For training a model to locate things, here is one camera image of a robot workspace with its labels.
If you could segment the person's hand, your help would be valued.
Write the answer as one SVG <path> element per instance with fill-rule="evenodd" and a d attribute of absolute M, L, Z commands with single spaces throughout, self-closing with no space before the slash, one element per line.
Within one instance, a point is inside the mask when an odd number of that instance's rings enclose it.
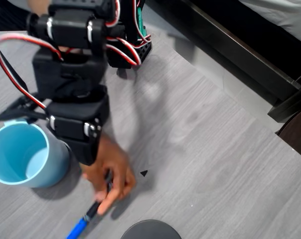
<path fill-rule="evenodd" d="M 100 203 L 97 213 L 103 215 L 116 201 L 128 195 L 136 184 L 136 179 L 129 164 L 126 152 L 109 136 L 100 137 L 98 153 L 92 165 L 80 164 L 83 177 L 94 189 L 95 200 Z M 107 191 L 104 174 L 110 170 L 113 186 Z"/>

